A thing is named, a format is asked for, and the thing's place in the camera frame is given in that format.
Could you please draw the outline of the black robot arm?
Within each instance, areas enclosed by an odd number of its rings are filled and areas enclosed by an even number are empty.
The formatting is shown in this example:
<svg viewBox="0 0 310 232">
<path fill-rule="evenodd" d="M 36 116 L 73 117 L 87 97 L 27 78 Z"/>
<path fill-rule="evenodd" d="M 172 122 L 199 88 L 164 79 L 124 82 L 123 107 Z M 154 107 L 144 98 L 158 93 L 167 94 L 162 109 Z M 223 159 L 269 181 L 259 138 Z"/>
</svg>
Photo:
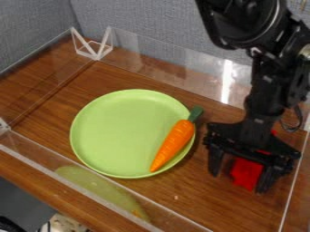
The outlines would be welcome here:
<svg viewBox="0 0 310 232">
<path fill-rule="evenodd" d="M 287 109 L 303 117 L 299 103 L 310 92 L 310 27 L 295 18 L 286 0 L 195 2 L 214 45 L 243 49 L 251 57 L 245 118 L 207 124 L 208 171 L 216 175 L 224 155 L 236 156 L 235 181 L 265 193 L 301 158 L 301 152 L 277 138 L 273 127 L 282 123 Z"/>
</svg>

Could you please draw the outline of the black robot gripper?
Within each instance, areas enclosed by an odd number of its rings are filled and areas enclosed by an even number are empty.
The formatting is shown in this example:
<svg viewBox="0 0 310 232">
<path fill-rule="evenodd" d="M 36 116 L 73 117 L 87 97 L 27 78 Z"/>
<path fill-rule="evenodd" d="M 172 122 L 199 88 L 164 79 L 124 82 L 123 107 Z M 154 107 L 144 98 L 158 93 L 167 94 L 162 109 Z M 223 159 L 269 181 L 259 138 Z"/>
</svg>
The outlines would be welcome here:
<svg viewBox="0 0 310 232">
<path fill-rule="evenodd" d="M 235 123 L 210 122 L 203 145 L 208 149 L 208 171 L 218 176 L 224 154 L 265 165 L 255 192 L 266 193 L 278 179 L 293 170 L 301 152 L 281 140 L 273 132 L 279 117 L 246 116 Z"/>
</svg>

